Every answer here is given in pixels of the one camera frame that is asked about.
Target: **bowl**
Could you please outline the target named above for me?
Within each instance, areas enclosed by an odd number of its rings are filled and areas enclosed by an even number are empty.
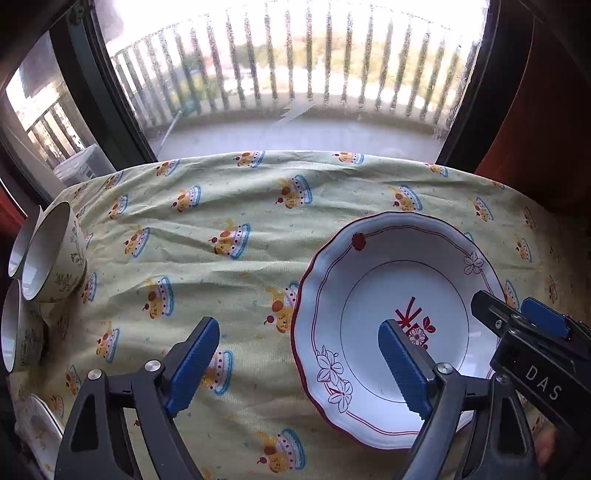
[[[25,255],[29,250],[31,238],[35,233],[35,229],[43,219],[43,210],[39,207],[36,215],[29,215],[22,224],[22,227],[14,241],[12,251],[10,252],[10,259],[8,260],[8,276],[10,278],[21,278],[22,268],[25,264]]]
[[[43,349],[43,319],[35,305],[21,293],[16,279],[8,288],[2,309],[2,357],[9,373],[28,370],[37,364]]]
[[[84,277],[84,233],[68,202],[45,215],[33,235],[22,269],[26,300],[55,303],[72,293]]]

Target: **cake print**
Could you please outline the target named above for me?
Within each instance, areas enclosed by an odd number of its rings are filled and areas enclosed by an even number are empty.
[[[224,395],[230,386],[234,355],[230,350],[218,350],[207,366],[201,385],[209,387],[216,395]]]
[[[114,186],[116,186],[123,178],[123,171],[118,171],[115,175],[111,175],[106,183],[105,183],[105,190],[110,190]]]
[[[271,294],[271,311],[264,323],[275,323],[277,330],[285,333],[290,329],[291,317],[297,300],[297,282],[291,282],[283,290],[275,287],[267,287],[266,291]]]
[[[76,367],[74,367],[74,365],[70,365],[66,370],[66,386],[70,389],[72,395],[75,396],[78,395],[80,385],[80,377],[78,377]]]
[[[264,432],[257,432],[256,436],[263,441],[263,456],[257,463],[268,464],[271,472],[282,473],[306,467],[304,446],[292,429],[283,429],[276,436]]]
[[[251,152],[242,152],[241,155],[238,155],[234,160],[237,162],[236,165],[238,167],[258,167],[263,157],[265,156],[265,151],[251,151]]]
[[[150,291],[148,292],[148,302],[143,310],[150,313],[150,318],[160,318],[162,315],[170,317],[174,309],[173,288],[168,277],[161,277],[156,284],[148,282]]]
[[[476,200],[473,202],[474,208],[476,209],[476,216],[482,218],[485,222],[488,220],[494,220],[492,213],[484,200],[480,197],[476,197]]]
[[[275,203],[283,203],[286,208],[292,209],[312,202],[312,191],[302,175],[296,175],[291,180],[278,179],[278,181],[281,185],[281,197]]]
[[[96,272],[92,272],[86,279],[86,282],[84,283],[84,289],[82,290],[82,295],[80,296],[84,304],[95,299],[96,283]]]
[[[447,167],[444,167],[443,165],[435,165],[434,163],[425,163],[425,165],[429,167],[429,170],[431,170],[433,173],[439,173],[439,175],[442,177],[449,176]]]
[[[505,295],[505,302],[507,305],[512,309],[519,310],[519,299],[517,298],[517,292],[509,280],[507,280],[505,285],[503,285],[503,293]]]
[[[390,186],[390,188],[394,192],[394,204],[392,206],[400,208],[404,212],[420,212],[423,209],[423,204],[418,195],[406,185],[400,185],[400,187]]]
[[[179,212],[187,210],[189,207],[196,207],[199,205],[201,198],[201,187],[195,185],[189,188],[189,190],[181,190],[180,195],[171,205],[171,208],[176,207]]]
[[[49,398],[49,408],[61,419],[64,417],[64,400],[59,395],[52,395]]]
[[[125,253],[131,254],[134,258],[138,258],[140,253],[144,250],[146,243],[150,238],[150,227],[141,228],[137,226],[135,233],[129,240],[125,241]]]
[[[531,263],[531,250],[530,246],[525,241],[525,238],[517,239],[517,246],[515,247],[515,250],[519,252],[520,257],[523,258],[523,260],[527,260],[529,263]]]
[[[531,211],[527,207],[523,207],[523,216],[525,218],[525,224],[530,227],[531,230],[535,230],[535,221],[531,216]]]
[[[127,204],[129,201],[129,197],[127,195],[121,195],[120,197],[115,199],[115,203],[111,207],[111,211],[109,212],[109,217],[112,219],[117,218],[121,215],[125,209],[127,208]]]
[[[350,152],[338,152],[333,153],[333,157],[337,157],[339,161],[343,163],[354,163],[355,165],[361,165],[365,158],[362,153],[350,153]]]
[[[117,348],[117,340],[119,339],[119,329],[112,328],[111,322],[108,322],[108,327],[105,334],[99,338],[96,343],[99,346],[96,348],[96,354],[102,355],[107,362],[111,363],[115,357],[115,349]]]
[[[165,177],[168,177],[177,169],[179,163],[180,160],[168,160],[162,162],[156,167],[156,176],[159,177],[160,175],[164,175]]]
[[[231,219],[226,220],[226,229],[220,233],[219,238],[214,236],[209,241],[213,244],[213,252],[216,255],[227,255],[233,260],[238,260],[248,244],[248,236],[251,226],[248,223],[236,225]]]

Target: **white plate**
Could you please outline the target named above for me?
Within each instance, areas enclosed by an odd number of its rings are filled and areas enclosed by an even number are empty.
[[[479,290],[503,299],[482,252],[442,220],[384,212],[345,226],[304,274],[291,326],[304,389],[325,420],[373,447],[410,447],[422,420],[378,348],[379,325],[395,318],[436,362],[486,378],[496,336],[470,313]]]
[[[64,427],[36,395],[15,402],[16,433],[29,446],[43,475],[53,480]]]

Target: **table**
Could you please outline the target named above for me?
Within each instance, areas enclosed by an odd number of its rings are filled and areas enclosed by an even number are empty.
[[[584,226],[442,166],[345,152],[239,152],[130,168],[68,188],[50,208],[64,200],[87,235],[86,278],[67,301],[45,307],[49,353],[39,369],[11,376],[13,399],[35,392],[65,424],[92,368],[112,375],[161,359],[213,316],[223,368],[208,369],[176,419],[206,479],[276,478],[273,469],[308,479],[390,478],[402,461],[404,451],[362,446],[325,423],[291,353],[289,299],[314,253],[354,219],[384,210],[441,218],[485,253],[511,305],[533,296],[591,319]],[[155,478],[135,413],[127,413],[144,478]],[[543,419],[532,408],[528,415],[537,431]],[[303,446],[296,468],[269,461],[265,446],[276,437]]]

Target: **metal bolt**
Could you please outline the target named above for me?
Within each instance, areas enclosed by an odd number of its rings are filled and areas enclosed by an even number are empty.
[[[442,364],[437,364],[437,370],[439,373],[442,373],[443,375],[449,375],[453,372],[453,367],[450,364],[444,362]]]
[[[160,369],[160,362],[158,362],[158,360],[150,360],[148,363],[144,365],[144,368],[148,372],[155,372],[156,370]]]
[[[100,371],[100,368],[93,368],[90,372],[88,372],[88,380],[96,380],[100,378],[102,374],[103,372]]]

